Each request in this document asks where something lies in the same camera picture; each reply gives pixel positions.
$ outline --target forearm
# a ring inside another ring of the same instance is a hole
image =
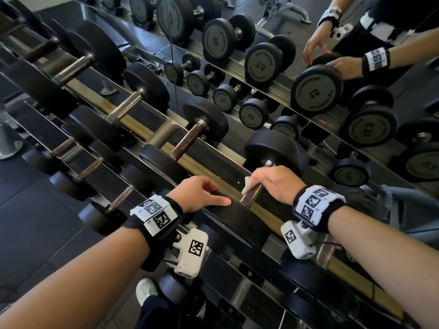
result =
[[[120,228],[46,278],[0,316],[0,328],[96,328],[149,254]]]
[[[349,207],[329,231],[423,328],[439,323],[439,252]]]
[[[392,47],[390,53],[390,69],[409,66],[427,61],[439,55],[439,28],[425,33],[407,44]]]
[[[342,13],[346,13],[349,7],[354,3],[355,0],[332,0],[330,7],[338,7],[342,10]]]

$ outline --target black shirt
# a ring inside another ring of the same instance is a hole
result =
[[[439,0],[379,0],[369,16],[401,31],[423,32],[439,27]]]

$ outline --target gray floor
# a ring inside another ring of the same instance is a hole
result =
[[[275,34],[288,35],[297,44],[297,57],[287,71],[289,76],[296,76],[305,68],[301,51],[330,1],[294,0],[294,3],[308,10],[313,21],[311,25],[301,23],[299,16],[297,20],[278,17],[267,23],[267,29]],[[362,3],[348,21],[356,22],[373,1],[357,0],[351,9]],[[232,2],[236,7],[234,10],[223,9],[224,18],[236,13],[246,13],[257,22],[263,14],[264,7],[256,0]],[[80,7],[74,2],[43,10],[40,15],[43,19],[55,18],[67,28],[74,28],[81,21]],[[98,20],[98,23],[114,41],[124,42],[105,22]],[[167,42],[159,38],[145,38],[140,29],[134,29],[150,52],[167,45]],[[262,40],[258,37],[255,43]],[[402,120],[408,119],[419,106],[433,98],[433,88],[437,88],[438,82],[439,76],[419,65],[392,88],[395,95],[399,96],[396,99],[396,108]],[[0,94],[3,97],[9,90],[9,87],[0,85]],[[77,213],[84,205],[57,193],[46,176],[26,165],[20,157],[0,161],[0,310],[101,239],[99,235],[86,229],[77,218]],[[137,281],[145,275],[144,271],[138,271],[100,328],[134,327],[140,311],[134,289]],[[153,277],[158,279],[160,272]]]

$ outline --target human hand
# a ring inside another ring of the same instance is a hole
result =
[[[212,179],[203,176],[193,176],[184,179],[177,187],[171,190],[167,197],[176,201],[183,212],[194,212],[207,205],[230,205],[232,201],[227,197],[211,195],[218,190]]]
[[[316,46],[323,48],[325,53],[331,53],[328,49],[328,41],[331,36],[331,31],[332,22],[324,21],[308,40],[302,53],[307,66],[310,66],[313,63],[313,52]]]
[[[305,183],[285,166],[260,167],[251,175],[249,183],[244,187],[242,193],[262,183],[270,195],[279,202],[293,205],[293,201]]]
[[[360,57],[343,56],[327,65],[333,66],[345,81],[363,76],[363,59]]]

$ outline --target white sneaker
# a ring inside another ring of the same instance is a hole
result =
[[[155,287],[154,282],[149,278],[143,278],[137,283],[136,296],[140,306],[143,305],[146,298],[156,295],[158,295],[157,288]]]

